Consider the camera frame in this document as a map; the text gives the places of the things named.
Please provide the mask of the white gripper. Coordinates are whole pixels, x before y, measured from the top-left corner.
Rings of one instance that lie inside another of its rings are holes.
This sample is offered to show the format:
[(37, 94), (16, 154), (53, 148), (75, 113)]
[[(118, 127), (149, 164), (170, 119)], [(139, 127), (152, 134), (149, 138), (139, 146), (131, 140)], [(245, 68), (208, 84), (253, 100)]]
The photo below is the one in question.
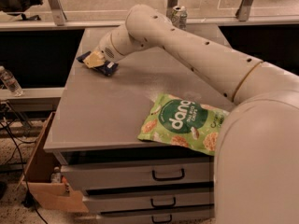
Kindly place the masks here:
[(88, 52), (83, 59), (83, 62), (89, 68), (103, 65), (106, 59), (115, 63), (124, 58), (124, 56), (114, 48), (111, 32), (107, 33), (99, 40), (97, 49), (99, 51), (95, 50), (93, 52)]

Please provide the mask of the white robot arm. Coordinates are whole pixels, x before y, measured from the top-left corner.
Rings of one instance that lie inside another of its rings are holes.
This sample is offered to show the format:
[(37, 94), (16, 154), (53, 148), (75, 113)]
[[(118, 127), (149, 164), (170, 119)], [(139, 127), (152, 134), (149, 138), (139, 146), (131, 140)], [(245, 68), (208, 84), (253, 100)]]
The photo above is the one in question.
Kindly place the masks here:
[(136, 5), (85, 59), (160, 47), (235, 104), (216, 145), (216, 224), (299, 224), (299, 76), (172, 25)]

